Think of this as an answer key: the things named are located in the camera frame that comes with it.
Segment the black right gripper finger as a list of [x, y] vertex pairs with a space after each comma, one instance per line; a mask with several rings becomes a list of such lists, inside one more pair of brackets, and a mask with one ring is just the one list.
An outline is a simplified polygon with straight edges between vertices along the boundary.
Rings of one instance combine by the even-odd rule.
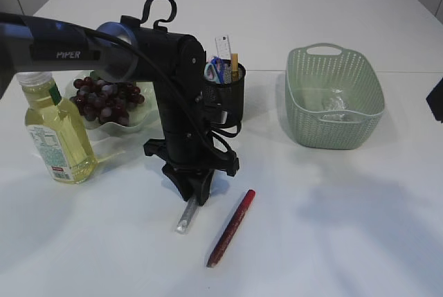
[[426, 102], [435, 120], [443, 123], [443, 79], [427, 95]]

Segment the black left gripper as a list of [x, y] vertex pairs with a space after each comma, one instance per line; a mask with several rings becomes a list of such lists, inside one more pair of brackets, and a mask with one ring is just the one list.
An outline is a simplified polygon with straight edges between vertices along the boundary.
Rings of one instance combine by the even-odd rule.
[[239, 170], [236, 153], [217, 149], [210, 134], [200, 136], [187, 127], [164, 127], [163, 133], [163, 139], [151, 138], [144, 144], [144, 153], [165, 161], [162, 173], [184, 201], [194, 195], [198, 205], [203, 206], [209, 198], [215, 170], [231, 177]]

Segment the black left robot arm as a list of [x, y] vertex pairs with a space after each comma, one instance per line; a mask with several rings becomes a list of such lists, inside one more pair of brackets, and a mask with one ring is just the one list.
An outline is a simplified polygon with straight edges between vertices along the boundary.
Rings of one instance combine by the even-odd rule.
[[236, 153], [219, 150], [209, 119], [206, 53], [192, 35], [142, 28], [132, 17], [92, 30], [60, 20], [1, 14], [1, 83], [24, 71], [94, 70], [110, 82], [151, 82], [162, 139], [144, 144], [184, 199], [204, 204], [216, 171], [234, 176]]

